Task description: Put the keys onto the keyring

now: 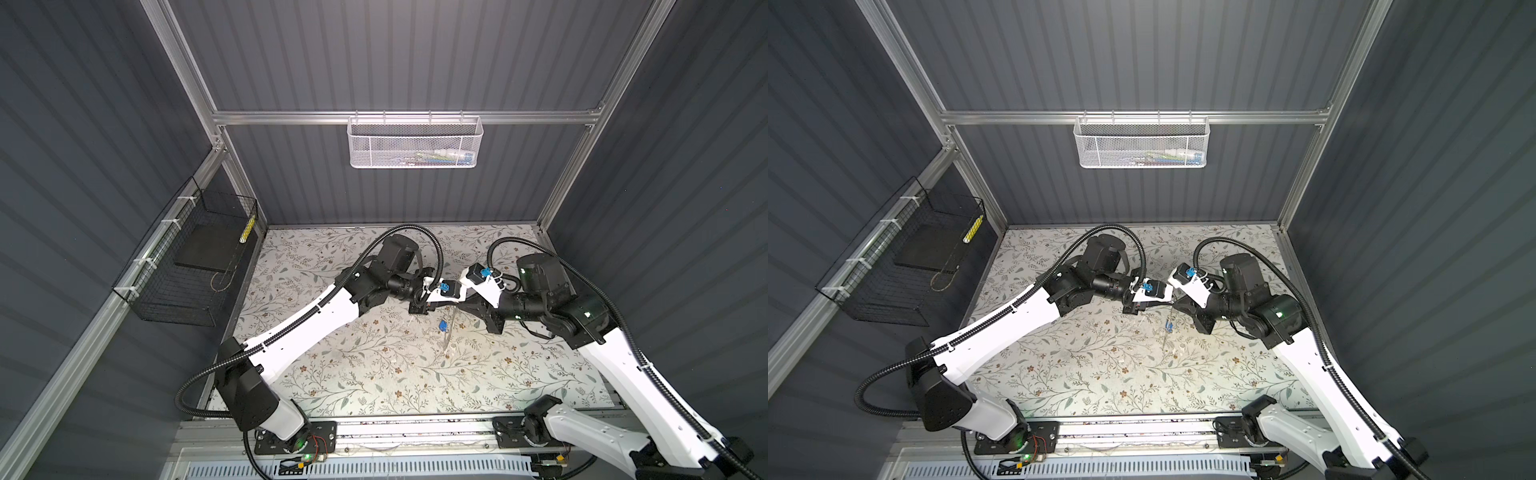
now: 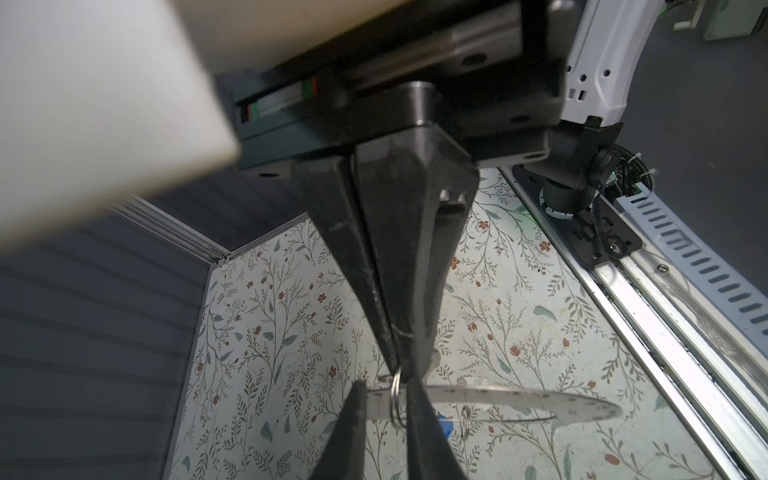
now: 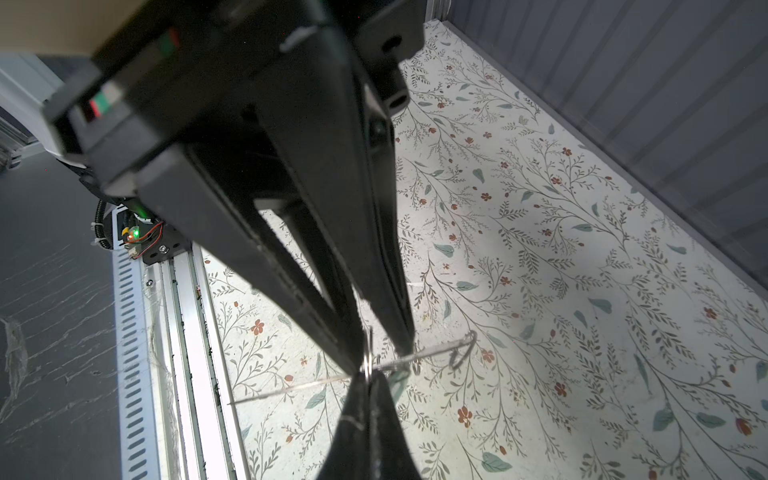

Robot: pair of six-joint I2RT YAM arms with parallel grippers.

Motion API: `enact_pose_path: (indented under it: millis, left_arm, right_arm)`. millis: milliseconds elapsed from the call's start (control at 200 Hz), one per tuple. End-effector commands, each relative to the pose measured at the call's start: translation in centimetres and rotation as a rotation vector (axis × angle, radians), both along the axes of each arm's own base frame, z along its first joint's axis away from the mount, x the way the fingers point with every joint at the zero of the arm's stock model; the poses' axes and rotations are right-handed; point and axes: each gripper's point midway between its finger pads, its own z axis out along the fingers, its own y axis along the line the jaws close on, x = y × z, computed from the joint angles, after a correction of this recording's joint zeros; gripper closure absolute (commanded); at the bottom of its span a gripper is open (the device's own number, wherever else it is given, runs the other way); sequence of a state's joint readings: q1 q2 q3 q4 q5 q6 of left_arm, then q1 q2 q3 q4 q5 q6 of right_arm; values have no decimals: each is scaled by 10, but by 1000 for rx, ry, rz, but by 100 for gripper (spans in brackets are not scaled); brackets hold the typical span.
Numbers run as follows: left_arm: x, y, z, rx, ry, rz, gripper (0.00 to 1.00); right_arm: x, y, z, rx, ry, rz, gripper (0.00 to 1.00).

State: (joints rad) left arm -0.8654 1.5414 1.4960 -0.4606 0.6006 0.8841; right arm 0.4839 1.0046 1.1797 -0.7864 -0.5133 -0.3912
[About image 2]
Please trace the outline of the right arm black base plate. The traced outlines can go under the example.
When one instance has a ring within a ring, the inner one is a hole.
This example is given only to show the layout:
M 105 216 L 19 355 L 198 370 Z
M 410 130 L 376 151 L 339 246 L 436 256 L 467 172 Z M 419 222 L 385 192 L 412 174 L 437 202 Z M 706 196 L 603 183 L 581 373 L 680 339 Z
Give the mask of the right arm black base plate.
M 561 213 L 546 205 L 543 177 L 523 166 L 514 166 L 512 175 L 584 268 L 621 260 L 643 247 L 637 232 L 604 196 L 598 195 L 590 207 L 579 213 Z

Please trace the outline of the blue key tag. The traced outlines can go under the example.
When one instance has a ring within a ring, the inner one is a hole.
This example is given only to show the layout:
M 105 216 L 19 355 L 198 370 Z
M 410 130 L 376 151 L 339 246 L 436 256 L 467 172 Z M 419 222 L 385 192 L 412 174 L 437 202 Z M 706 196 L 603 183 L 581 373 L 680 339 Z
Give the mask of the blue key tag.
M 444 436 L 449 439 L 454 431 L 454 422 L 452 419 L 439 414 L 438 415 L 438 421 L 440 423 L 441 429 L 443 431 Z

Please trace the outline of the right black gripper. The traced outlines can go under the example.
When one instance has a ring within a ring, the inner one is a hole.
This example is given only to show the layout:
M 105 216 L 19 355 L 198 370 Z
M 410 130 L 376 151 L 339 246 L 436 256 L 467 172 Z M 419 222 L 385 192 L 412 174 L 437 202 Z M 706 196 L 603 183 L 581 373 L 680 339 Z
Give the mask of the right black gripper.
M 581 1 L 410 1 L 236 92 L 238 168 L 285 178 L 298 161 L 292 184 L 391 372 L 421 378 L 429 366 L 479 187 L 473 161 L 486 168 L 548 156 L 584 9 Z M 352 159 L 331 155 L 356 146 L 355 184 Z

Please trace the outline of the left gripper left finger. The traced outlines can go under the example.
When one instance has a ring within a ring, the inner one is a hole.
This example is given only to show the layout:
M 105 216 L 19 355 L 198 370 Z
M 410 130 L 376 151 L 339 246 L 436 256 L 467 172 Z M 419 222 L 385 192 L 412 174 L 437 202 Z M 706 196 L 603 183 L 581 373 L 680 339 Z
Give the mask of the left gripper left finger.
M 359 480 L 364 476 L 367 385 L 356 380 L 347 395 L 310 479 Z

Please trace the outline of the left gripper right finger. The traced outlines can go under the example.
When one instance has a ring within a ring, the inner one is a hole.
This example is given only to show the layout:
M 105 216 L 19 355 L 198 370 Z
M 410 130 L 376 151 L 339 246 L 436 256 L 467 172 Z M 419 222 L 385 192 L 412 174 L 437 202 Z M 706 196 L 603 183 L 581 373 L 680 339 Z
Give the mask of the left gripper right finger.
M 407 383 L 407 468 L 409 479 L 466 479 L 419 378 Z

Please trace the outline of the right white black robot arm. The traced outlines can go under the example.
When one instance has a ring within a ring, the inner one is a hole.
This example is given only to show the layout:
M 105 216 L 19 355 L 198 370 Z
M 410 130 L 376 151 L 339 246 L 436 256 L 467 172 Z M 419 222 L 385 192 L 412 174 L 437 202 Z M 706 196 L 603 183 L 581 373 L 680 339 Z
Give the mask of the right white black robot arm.
M 428 368 L 484 168 L 579 212 L 615 144 L 658 1 L 410 1 L 235 98 L 238 168 L 289 178 L 392 372 Z

